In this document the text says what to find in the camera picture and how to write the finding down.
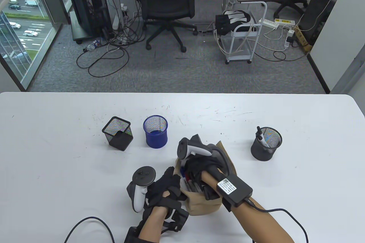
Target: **black glove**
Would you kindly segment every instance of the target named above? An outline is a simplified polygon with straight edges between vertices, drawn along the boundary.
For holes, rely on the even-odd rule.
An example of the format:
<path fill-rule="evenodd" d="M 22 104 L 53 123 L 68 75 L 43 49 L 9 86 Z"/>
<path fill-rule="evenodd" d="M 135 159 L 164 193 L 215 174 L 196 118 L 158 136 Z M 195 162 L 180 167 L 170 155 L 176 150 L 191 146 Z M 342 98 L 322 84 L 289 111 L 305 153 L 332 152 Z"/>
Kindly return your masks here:
<path fill-rule="evenodd" d="M 181 203 L 178 201 L 181 200 L 180 176 L 173 173 L 174 167 L 168 167 L 159 180 L 153 182 L 147 187 L 146 199 L 148 200 L 148 204 L 145 203 L 145 211 L 142 215 L 142 221 L 136 227 L 137 235 L 141 232 L 143 225 L 155 206 L 166 207 L 168 209 L 165 219 L 168 219 L 173 210 L 175 210 L 175 213 L 172 215 L 173 221 L 164 221 L 163 226 L 166 227 L 166 229 L 164 229 L 161 233 L 167 230 L 178 232 L 184 226 L 189 213 L 181 209 Z M 163 197 L 163 193 L 165 191 L 169 191 L 170 195 Z"/>
<path fill-rule="evenodd" d="M 217 168 L 223 170 L 224 166 L 216 157 L 212 156 L 195 155 L 190 157 L 185 163 L 185 171 L 197 183 L 202 180 L 202 171 L 207 171 L 218 181 L 224 179 L 225 176 Z"/>
<path fill-rule="evenodd" d="M 168 167 L 162 177 L 153 182 L 147 187 L 146 198 L 148 200 L 148 207 L 156 206 L 162 199 L 162 194 L 169 191 L 170 195 L 167 197 L 172 200 L 177 200 L 181 194 L 180 192 L 180 176 L 174 175 L 174 167 Z"/>

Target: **white paper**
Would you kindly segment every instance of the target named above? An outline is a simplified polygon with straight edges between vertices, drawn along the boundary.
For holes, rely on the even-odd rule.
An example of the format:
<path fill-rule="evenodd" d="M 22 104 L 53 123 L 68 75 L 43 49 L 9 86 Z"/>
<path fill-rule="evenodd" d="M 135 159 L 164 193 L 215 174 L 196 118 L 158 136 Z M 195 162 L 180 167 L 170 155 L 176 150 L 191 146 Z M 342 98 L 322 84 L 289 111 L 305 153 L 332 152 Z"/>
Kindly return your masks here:
<path fill-rule="evenodd" d="M 236 190 L 237 188 L 228 180 L 228 179 L 223 179 L 221 182 L 218 182 L 218 187 L 220 187 L 227 195 L 229 195 L 230 193 L 232 193 L 234 190 Z"/>

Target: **white truck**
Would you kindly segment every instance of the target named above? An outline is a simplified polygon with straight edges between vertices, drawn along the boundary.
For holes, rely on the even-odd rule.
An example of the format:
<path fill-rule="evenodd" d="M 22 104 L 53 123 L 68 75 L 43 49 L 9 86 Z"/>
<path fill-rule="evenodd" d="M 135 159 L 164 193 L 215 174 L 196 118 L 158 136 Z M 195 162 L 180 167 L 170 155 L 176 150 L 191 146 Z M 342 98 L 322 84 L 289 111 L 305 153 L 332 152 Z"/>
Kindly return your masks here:
<path fill-rule="evenodd" d="M 26 6 L 38 6 L 39 0 L 25 0 Z"/>

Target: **floor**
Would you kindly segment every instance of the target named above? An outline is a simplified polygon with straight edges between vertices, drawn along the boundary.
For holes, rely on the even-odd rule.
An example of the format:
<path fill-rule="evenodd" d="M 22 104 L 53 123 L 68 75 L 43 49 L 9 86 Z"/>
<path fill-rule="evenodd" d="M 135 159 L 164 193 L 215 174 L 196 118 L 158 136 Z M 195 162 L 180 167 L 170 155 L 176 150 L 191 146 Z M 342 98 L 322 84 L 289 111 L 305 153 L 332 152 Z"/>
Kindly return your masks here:
<path fill-rule="evenodd" d="M 129 14 L 136 10 L 134 0 L 121 0 L 127 5 Z M 210 23 L 221 13 L 222 0 L 196 0 L 196 14 L 193 23 Z M 268 3 L 267 18 L 278 4 Z M 253 7 L 255 16 L 261 16 L 262 7 Z M 298 20 L 299 16 L 289 8 L 280 13 L 283 19 Z M 155 28 L 149 27 L 147 35 Z M 177 29 L 187 47 L 186 53 L 180 48 L 171 33 L 163 32 L 153 42 L 152 50 L 145 49 L 141 42 L 129 46 L 128 64 L 119 72 L 104 78 L 95 78 L 75 64 L 82 49 L 90 42 L 77 45 L 72 41 L 71 27 L 63 26 L 42 62 L 29 91 L 41 92 L 201 92 L 201 93 L 324 93 L 313 69 L 304 56 L 293 62 L 269 62 L 255 56 L 251 64 L 231 62 L 225 65 L 225 57 L 220 52 L 211 33 L 193 36 L 192 32 Z M 280 37 L 281 31 L 269 33 L 271 38 Z M 260 43 L 272 49 L 282 49 L 284 38 L 269 40 L 263 35 Z M 106 52 L 98 48 L 87 52 L 79 59 L 81 66 L 94 62 Z M 267 59 L 275 60 L 272 51 L 257 47 L 256 52 Z M 121 56 L 120 50 L 108 53 L 109 57 Z M 289 47 L 287 60 L 304 55 L 300 48 Z M 95 75 L 111 73 L 127 62 L 125 55 L 117 60 L 100 60 L 90 70 Z"/>

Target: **chair base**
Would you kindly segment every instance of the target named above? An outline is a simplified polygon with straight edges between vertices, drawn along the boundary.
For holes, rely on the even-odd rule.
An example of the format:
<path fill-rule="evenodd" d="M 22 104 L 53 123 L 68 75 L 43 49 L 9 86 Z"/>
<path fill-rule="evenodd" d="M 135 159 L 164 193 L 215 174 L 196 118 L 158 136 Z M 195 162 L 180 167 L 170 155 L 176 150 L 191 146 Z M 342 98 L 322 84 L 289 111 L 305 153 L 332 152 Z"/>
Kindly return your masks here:
<path fill-rule="evenodd" d="M 284 8 L 284 7 L 291 7 L 292 9 L 296 10 L 300 15 L 304 14 L 304 10 L 302 10 L 299 6 L 297 6 L 296 4 L 303 4 L 303 7 L 306 8 L 308 6 L 308 1 L 307 0 L 269 0 L 266 2 L 274 2 L 274 3 L 279 3 L 281 4 L 280 7 L 274 12 L 274 19 L 278 19 L 279 18 L 279 12 Z"/>
<path fill-rule="evenodd" d="M 155 25 L 155 26 L 160 26 L 159 29 L 157 29 L 155 31 L 155 33 L 153 33 L 146 41 L 146 49 L 147 50 L 151 50 L 152 47 L 150 45 L 150 42 L 156 38 L 158 35 L 160 35 L 161 32 L 163 32 L 164 30 L 168 30 L 171 31 L 171 33 L 173 34 L 173 36 L 175 37 L 176 41 L 179 43 L 180 45 L 180 50 L 181 52 L 186 52 L 186 47 L 183 45 L 182 41 L 180 40 L 179 35 L 177 35 L 177 32 L 175 31 L 175 27 L 176 28 L 192 28 L 194 29 L 193 34 L 196 36 L 198 35 L 198 28 L 197 26 L 194 26 L 192 24 L 187 24 L 187 23 L 180 23 L 180 22 L 176 22 L 176 21 L 144 21 L 143 22 L 143 30 L 147 29 L 147 25 L 151 24 L 151 25 Z"/>

